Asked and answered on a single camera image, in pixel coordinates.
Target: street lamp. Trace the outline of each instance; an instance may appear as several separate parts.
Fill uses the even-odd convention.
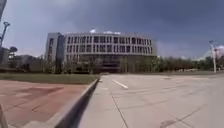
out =
[[[214,44],[213,44],[213,40],[210,40],[209,43],[211,45],[211,51],[212,51],[212,58],[213,58],[213,66],[214,66],[214,73],[216,73],[216,54],[215,54],[215,49],[214,49]]]
[[[4,22],[4,30],[3,30],[2,36],[0,37],[0,48],[2,47],[2,42],[5,38],[5,33],[6,33],[6,30],[7,30],[7,27],[9,27],[9,26],[10,26],[9,22]]]

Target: blue sky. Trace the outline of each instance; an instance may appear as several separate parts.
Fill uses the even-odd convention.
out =
[[[223,6],[223,0],[8,0],[2,21],[12,25],[3,46],[38,56],[48,32],[96,28],[148,34],[160,55],[195,58],[211,39],[224,44]]]

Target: concrete pavement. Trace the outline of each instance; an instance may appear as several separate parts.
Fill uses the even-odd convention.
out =
[[[223,76],[107,75],[101,81],[79,128],[224,127]]]

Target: lawn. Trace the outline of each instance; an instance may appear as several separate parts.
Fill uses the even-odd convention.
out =
[[[98,75],[53,75],[53,74],[12,74],[1,73],[0,80],[13,80],[49,84],[90,84]]]
[[[144,75],[217,75],[224,74],[224,71],[217,71],[215,74],[213,71],[192,71],[192,72],[160,72],[160,73],[142,73]]]

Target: white lane line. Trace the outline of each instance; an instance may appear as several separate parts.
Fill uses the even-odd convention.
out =
[[[120,86],[122,86],[124,89],[128,89],[128,86],[126,86],[126,85],[124,85],[124,84],[122,84],[122,83],[120,83],[120,82],[118,82],[118,81],[116,81],[116,80],[112,80],[113,82],[115,82],[115,83],[117,83],[117,84],[119,84]]]

